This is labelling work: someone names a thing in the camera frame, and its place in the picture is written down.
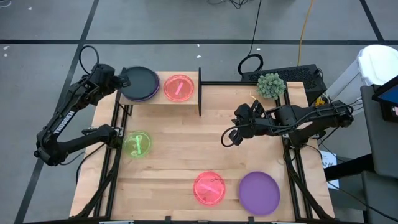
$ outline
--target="wooden shelf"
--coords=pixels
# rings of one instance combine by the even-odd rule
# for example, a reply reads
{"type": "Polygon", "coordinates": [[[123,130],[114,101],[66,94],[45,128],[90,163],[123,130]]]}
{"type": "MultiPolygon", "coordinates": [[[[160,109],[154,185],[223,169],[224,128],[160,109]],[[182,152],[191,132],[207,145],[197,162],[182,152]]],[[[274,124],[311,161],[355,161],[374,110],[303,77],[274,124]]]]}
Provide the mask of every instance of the wooden shelf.
{"type": "Polygon", "coordinates": [[[149,100],[136,102],[127,99],[123,94],[120,97],[120,104],[122,105],[197,105],[199,95],[199,71],[195,72],[156,72],[160,79],[159,91],[149,100]],[[183,102],[174,102],[164,94],[163,85],[165,81],[173,75],[186,75],[193,81],[193,95],[183,102]]]}

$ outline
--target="clear green bowl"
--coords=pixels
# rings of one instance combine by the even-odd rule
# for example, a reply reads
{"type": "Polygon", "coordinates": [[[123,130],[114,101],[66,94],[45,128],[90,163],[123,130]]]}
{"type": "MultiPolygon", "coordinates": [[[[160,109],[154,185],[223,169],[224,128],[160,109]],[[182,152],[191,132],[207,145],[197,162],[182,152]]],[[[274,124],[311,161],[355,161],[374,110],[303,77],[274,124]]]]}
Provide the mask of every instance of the clear green bowl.
{"type": "Polygon", "coordinates": [[[152,140],[145,131],[134,131],[124,138],[123,150],[132,158],[142,158],[150,151],[152,140]]]}

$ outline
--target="yellow cable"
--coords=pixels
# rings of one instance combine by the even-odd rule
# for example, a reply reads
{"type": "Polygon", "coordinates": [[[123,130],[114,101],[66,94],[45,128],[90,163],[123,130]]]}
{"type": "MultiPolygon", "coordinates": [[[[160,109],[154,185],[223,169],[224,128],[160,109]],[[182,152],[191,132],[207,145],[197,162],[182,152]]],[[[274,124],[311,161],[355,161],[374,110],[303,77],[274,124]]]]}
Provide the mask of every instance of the yellow cable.
{"type": "Polygon", "coordinates": [[[297,66],[300,65],[300,60],[301,60],[301,45],[302,45],[302,41],[303,41],[303,36],[304,36],[304,32],[305,32],[305,27],[307,26],[308,17],[310,17],[310,12],[311,12],[312,5],[313,5],[313,2],[314,2],[314,1],[315,1],[315,0],[311,0],[311,5],[310,5],[310,7],[308,8],[307,15],[305,16],[304,26],[303,26],[303,29],[301,30],[300,45],[298,46],[298,60],[297,60],[297,66]]]}

